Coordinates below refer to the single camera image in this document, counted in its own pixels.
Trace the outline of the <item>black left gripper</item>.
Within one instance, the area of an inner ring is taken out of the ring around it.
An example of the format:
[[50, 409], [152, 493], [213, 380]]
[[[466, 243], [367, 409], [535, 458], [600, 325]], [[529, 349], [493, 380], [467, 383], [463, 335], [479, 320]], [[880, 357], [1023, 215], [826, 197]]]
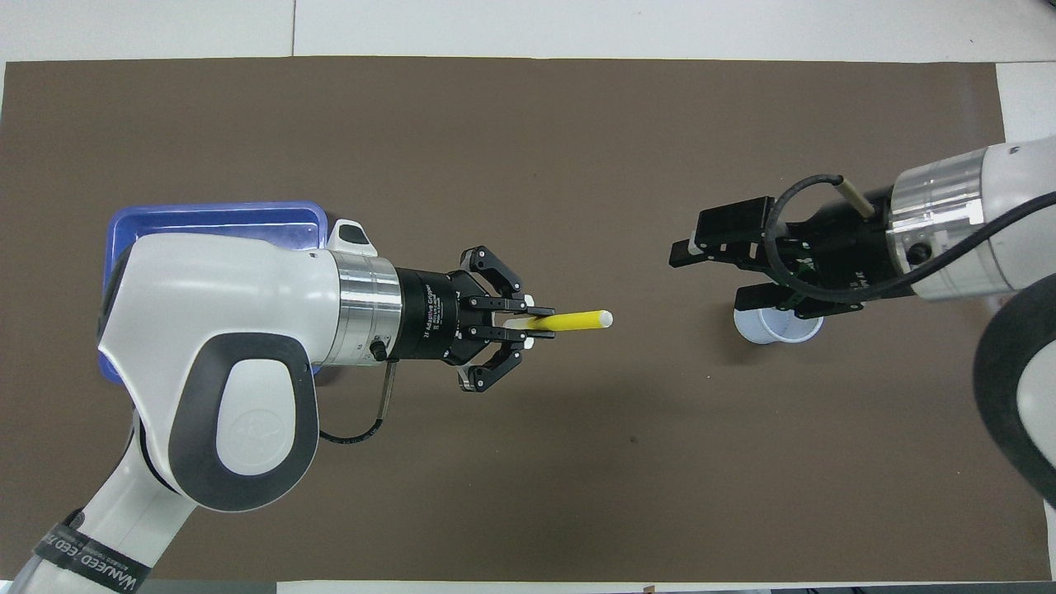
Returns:
[[[555, 333], [491, 326], [459, 330], [460, 307], [546, 317], [552, 308], [528, 304], [524, 283], [487, 247], [461, 253], [460, 268], [432, 273], [397, 267], [401, 314], [396, 338], [397, 360], [434, 360], [455, 365], [460, 388], [482, 394], [523, 361], [528, 339], [552, 339]], [[480, 365], [472, 364], [487, 346], [497, 352]]]

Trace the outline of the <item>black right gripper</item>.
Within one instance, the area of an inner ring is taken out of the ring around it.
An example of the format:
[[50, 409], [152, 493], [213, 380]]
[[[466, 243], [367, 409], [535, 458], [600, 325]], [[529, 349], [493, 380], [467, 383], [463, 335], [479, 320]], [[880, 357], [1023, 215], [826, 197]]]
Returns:
[[[831, 200], [816, 214], [787, 224], [784, 263], [800, 281], [826, 290], [878, 285], [898, 277], [887, 241], [891, 186], [865, 192], [875, 207], [872, 219], [862, 219], [844, 200]], [[689, 239], [672, 244], [670, 266], [705, 261], [740, 270], [770, 270], [763, 247], [766, 220], [776, 198], [762, 196], [702, 210]], [[795, 309], [791, 287], [762, 283], [736, 290], [736, 311]]]

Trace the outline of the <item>yellow pen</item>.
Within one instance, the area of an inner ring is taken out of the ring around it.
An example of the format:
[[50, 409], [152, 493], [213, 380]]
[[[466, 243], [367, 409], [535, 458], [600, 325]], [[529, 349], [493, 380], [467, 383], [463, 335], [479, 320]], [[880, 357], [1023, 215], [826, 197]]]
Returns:
[[607, 311], [607, 309], [593, 309], [593, 311], [569, 314], [509, 318], [502, 326], [518, 331], [559, 333], [592, 330], [593, 328], [609, 328], [612, 322], [614, 316], [610, 311]]

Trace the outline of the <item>translucent plastic cup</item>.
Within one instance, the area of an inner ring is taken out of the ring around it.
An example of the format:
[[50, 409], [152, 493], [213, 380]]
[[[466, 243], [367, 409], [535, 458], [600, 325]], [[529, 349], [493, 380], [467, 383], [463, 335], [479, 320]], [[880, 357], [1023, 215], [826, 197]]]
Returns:
[[792, 309], [735, 309], [734, 327], [755, 345], [803, 344], [822, 330], [825, 317], [799, 318]]

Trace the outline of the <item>brown table mat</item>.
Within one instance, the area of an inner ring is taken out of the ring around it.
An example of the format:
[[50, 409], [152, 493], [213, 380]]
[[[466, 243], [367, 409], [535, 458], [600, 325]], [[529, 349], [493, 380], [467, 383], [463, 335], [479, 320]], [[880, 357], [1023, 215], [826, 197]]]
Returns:
[[0, 579], [120, 458], [96, 364], [109, 219], [312, 200], [396, 266], [486, 245], [609, 309], [485, 394], [403, 361], [377, 437], [279, 502], [197, 511], [152, 579], [1045, 580], [1044, 504], [972, 396], [984, 302], [875, 302], [800, 345], [758, 275], [671, 268], [699, 211], [821, 172], [868, 191], [1006, 140], [992, 64], [446, 58], [16, 63], [0, 115]]

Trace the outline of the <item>blue plastic tray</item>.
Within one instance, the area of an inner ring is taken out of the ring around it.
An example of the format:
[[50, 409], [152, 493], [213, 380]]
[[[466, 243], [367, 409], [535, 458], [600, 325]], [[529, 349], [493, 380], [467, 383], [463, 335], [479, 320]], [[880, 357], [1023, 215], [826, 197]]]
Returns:
[[125, 208], [109, 228], [96, 346], [110, 380], [143, 407], [222, 390], [237, 361], [265, 357], [314, 396], [338, 281], [328, 223], [309, 202]]

